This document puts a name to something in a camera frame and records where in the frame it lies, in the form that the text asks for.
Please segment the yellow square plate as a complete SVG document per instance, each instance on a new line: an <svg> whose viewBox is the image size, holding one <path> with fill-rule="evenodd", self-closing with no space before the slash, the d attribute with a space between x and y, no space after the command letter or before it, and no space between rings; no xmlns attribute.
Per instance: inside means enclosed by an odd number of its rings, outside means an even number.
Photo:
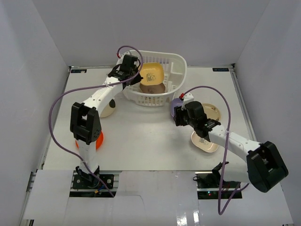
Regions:
<svg viewBox="0 0 301 226"><path fill-rule="evenodd" d="M143 78L141 84L144 86L159 85L164 81L164 69L160 63L144 63L140 75Z"/></svg>

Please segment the brown square panda plate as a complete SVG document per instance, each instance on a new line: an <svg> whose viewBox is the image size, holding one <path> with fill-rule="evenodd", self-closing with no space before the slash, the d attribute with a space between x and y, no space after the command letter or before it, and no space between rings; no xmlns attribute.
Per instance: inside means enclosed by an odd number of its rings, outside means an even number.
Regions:
<svg viewBox="0 0 301 226"><path fill-rule="evenodd" d="M158 85L143 85L140 84L140 90L146 94L161 94L165 93L166 87L163 83Z"/></svg>

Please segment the beige round floral plate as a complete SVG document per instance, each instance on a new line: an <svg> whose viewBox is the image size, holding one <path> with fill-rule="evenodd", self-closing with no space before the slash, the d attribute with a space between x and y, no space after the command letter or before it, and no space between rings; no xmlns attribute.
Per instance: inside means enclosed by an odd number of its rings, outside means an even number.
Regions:
<svg viewBox="0 0 301 226"><path fill-rule="evenodd" d="M202 104L202 106L207 118L220 121L222 115L216 106L207 103Z"/></svg>

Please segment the purple square panda plate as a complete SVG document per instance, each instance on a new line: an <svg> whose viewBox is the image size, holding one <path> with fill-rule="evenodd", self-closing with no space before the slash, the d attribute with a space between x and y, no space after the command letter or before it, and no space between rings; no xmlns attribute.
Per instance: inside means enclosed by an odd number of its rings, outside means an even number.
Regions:
<svg viewBox="0 0 301 226"><path fill-rule="evenodd" d="M171 113L171 116L172 118L174 117L175 113L174 113L174 109L176 107L182 107L182 103L183 101L180 99L180 98L175 98L171 101L170 103L170 113Z"/></svg>

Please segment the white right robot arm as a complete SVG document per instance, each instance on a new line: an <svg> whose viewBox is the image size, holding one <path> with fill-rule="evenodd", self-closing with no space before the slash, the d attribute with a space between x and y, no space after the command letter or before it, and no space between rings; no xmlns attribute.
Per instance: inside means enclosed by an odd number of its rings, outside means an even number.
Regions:
<svg viewBox="0 0 301 226"><path fill-rule="evenodd" d="M259 143L228 132L219 121L207 117L198 101L176 106L174 121L176 126L191 126L200 138L225 147L245 162L240 169L222 163L215 167L212 181L216 187L222 188L229 181L236 181L252 184L266 193L289 174L274 143Z"/></svg>

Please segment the orange round plate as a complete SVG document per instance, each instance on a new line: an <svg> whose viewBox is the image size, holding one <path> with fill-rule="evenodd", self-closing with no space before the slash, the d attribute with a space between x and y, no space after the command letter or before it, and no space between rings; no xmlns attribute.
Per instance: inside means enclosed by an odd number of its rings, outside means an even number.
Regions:
<svg viewBox="0 0 301 226"><path fill-rule="evenodd" d="M96 150L98 150L101 147L103 140L104 140L104 136L103 136L103 132L101 132L100 136L96 140L96 144L95 144Z"/></svg>

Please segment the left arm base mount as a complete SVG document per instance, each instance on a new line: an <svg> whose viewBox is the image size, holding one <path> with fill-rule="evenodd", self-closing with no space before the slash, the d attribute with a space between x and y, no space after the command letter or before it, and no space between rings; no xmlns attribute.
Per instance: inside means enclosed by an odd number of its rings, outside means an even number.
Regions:
<svg viewBox="0 0 301 226"><path fill-rule="evenodd" d="M115 196L119 186L119 173L113 171L103 171L98 177ZM105 188L103 183L101 183L95 177L92 177L92 181L90 182L79 176L76 172L73 173L69 194L70 197L113 198L110 192Z"/></svg>

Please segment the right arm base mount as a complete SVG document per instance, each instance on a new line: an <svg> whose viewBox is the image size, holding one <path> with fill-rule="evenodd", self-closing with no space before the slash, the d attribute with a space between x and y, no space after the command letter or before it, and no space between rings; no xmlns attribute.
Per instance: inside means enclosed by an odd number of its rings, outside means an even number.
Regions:
<svg viewBox="0 0 301 226"><path fill-rule="evenodd" d="M222 163L220 162L209 172L197 172L193 181L197 185L197 195L199 200L218 200ZM239 185L236 181L223 181L221 199L228 199Z"/></svg>

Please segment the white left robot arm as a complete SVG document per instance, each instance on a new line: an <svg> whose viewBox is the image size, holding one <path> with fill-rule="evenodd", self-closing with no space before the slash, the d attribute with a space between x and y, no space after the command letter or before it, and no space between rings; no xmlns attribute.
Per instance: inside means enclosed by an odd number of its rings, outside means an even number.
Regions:
<svg viewBox="0 0 301 226"><path fill-rule="evenodd" d="M79 155L83 159L76 167L76 172L90 188L95 188L99 184L96 141L102 132L100 114L126 86L142 80L139 74L140 66L138 57L124 55L121 64L116 65L108 74L103 87L83 103L75 102L71 107L70 131L77 142Z"/></svg>

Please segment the beige round plate black spot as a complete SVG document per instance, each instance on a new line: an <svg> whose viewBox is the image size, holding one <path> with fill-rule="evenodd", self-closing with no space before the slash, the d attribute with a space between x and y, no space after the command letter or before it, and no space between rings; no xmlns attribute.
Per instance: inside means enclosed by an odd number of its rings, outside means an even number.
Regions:
<svg viewBox="0 0 301 226"><path fill-rule="evenodd" d="M102 110L99 117L106 118L106 117L110 116L115 111L115 109L116 109L116 102L114 99L112 99Z"/></svg>

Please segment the cream square panda plate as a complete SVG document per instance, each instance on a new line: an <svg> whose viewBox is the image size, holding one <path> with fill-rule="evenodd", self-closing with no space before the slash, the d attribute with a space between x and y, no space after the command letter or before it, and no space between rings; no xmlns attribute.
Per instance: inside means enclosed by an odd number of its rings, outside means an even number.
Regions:
<svg viewBox="0 0 301 226"><path fill-rule="evenodd" d="M194 146L207 153L213 153L218 149L218 145L199 137L194 131L191 135L191 141Z"/></svg>

